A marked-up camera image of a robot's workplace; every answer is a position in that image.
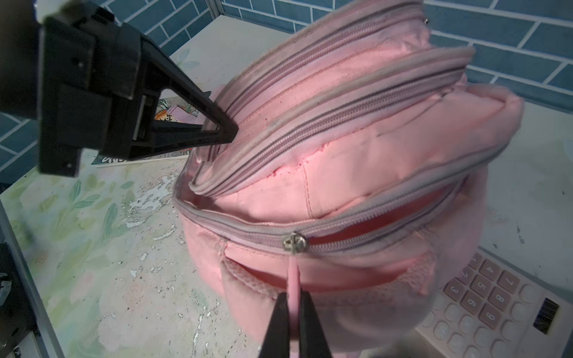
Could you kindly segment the pink student backpack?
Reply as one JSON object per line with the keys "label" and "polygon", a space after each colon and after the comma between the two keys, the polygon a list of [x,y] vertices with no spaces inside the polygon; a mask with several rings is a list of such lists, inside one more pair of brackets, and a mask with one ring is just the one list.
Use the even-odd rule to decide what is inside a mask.
{"label": "pink student backpack", "polygon": [[392,342],[476,252],[524,103],[468,84],[474,49],[430,36],[421,1],[353,1],[215,92],[238,133],[192,151],[173,201],[198,273],[261,345],[286,292],[300,357],[302,291],[333,357]]}

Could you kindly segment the colourful comic book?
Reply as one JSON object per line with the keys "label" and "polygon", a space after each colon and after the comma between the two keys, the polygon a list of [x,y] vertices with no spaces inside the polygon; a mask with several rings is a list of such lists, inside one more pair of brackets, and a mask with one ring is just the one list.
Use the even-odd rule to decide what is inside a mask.
{"label": "colourful comic book", "polygon": [[[155,120],[162,122],[177,122],[187,125],[202,126],[206,120],[205,116],[201,114],[195,107],[187,103],[181,97],[160,98],[158,107],[155,112]],[[92,166],[109,167],[109,166],[122,166],[133,163],[145,163],[153,161],[168,161],[177,158],[185,158],[189,155],[190,150],[179,150],[177,152],[166,153],[162,155],[155,155],[150,158],[138,159],[135,161],[124,161],[116,158],[109,158],[103,155],[97,155]]]}

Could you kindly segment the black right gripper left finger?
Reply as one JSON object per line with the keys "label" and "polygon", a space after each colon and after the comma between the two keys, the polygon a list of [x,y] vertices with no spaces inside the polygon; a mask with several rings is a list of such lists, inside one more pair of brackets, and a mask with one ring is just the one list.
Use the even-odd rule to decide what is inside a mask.
{"label": "black right gripper left finger", "polygon": [[290,357],[289,309],[286,292],[282,292],[277,297],[258,357]]}

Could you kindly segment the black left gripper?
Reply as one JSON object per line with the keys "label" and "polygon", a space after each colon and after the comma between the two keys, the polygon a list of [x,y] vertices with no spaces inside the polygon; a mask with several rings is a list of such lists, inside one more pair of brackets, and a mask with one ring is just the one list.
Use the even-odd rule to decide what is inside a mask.
{"label": "black left gripper", "polygon": [[[198,110],[207,128],[156,120],[164,90]],[[138,160],[230,143],[238,132],[151,40],[91,1],[1,3],[1,111],[40,123],[38,168],[65,177],[78,174],[83,149],[129,142]]]}

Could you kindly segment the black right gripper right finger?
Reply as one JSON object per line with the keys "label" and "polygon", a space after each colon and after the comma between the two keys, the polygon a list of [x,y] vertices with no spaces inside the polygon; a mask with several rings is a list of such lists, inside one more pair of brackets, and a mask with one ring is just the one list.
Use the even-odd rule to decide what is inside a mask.
{"label": "black right gripper right finger", "polygon": [[302,358],[332,358],[319,315],[311,294],[301,292],[299,306],[299,356]]}

